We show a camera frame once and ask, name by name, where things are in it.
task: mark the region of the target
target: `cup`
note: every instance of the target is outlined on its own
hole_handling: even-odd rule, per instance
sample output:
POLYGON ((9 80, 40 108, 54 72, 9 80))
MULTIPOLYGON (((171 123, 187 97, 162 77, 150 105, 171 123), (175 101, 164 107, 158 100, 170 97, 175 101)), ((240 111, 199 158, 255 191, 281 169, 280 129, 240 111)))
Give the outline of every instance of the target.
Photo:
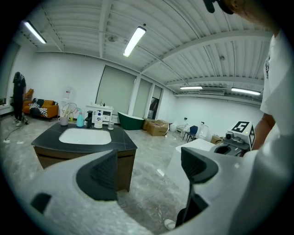
POLYGON ((59 117, 58 122, 61 126, 67 126, 68 125, 68 117, 59 117))
POLYGON ((110 121, 108 123, 108 130, 113 130, 113 128, 114 128, 114 123, 113 123, 113 121, 110 121))

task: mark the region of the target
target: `air conditioner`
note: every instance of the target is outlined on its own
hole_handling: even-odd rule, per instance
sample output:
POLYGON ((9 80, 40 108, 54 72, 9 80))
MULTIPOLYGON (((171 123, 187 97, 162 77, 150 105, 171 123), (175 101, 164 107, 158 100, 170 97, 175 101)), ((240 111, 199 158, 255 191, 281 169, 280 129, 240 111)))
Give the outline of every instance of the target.
POLYGON ((199 94, 202 95, 225 95, 224 89, 210 89, 210 88, 203 88, 199 90, 199 94))

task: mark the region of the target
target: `window blind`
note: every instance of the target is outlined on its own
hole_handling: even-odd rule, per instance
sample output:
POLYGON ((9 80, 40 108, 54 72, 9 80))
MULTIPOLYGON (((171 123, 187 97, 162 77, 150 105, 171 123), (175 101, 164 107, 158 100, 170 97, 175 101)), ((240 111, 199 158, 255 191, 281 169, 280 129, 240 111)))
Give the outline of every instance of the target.
POLYGON ((160 100, 161 90, 162 90, 161 88, 159 88, 158 86, 155 86, 152 97, 160 100))
POLYGON ((145 115, 151 83, 141 79, 138 94, 136 97, 133 116, 143 118, 145 115))
POLYGON ((100 105, 102 100, 105 105, 112 106, 114 108, 113 115, 117 115, 118 112, 128 113, 135 78, 129 73, 105 67, 96 104, 100 105))

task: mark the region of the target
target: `wooden cabinet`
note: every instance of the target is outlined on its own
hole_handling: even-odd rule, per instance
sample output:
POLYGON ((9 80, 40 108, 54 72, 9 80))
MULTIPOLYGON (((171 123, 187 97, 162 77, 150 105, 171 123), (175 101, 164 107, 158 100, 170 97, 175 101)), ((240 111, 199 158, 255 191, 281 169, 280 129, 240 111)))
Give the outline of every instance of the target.
MULTIPOLYGON (((36 146, 34 149, 44 169, 59 162, 88 155, 85 153, 70 153, 48 150, 36 146)), ((130 191, 130 181, 132 178, 135 154, 135 150, 118 152, 118 170, 115 184, 116 191, 124 189, 126 189, 128 192, 130 191)))

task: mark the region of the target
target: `cardboard box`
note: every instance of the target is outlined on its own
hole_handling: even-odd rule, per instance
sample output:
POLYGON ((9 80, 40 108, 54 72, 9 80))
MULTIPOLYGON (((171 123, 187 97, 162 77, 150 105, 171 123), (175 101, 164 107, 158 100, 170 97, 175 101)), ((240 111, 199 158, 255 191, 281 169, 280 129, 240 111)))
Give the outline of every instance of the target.
POLYGON ((152 136, 165 136, 169 124, 163 120, 157 120, 152 123, 148 123, 147 132, 152 136))
POLYGON ((222 138, 217 135, 213 135, 210 142, 216 145, 222 142, 222 138))
POLYGON ((143 123, 142 129, 147 130, 148 123, 153 123, 153 122, 155 122, 154 119, 144 118, 144 123, 143 123))

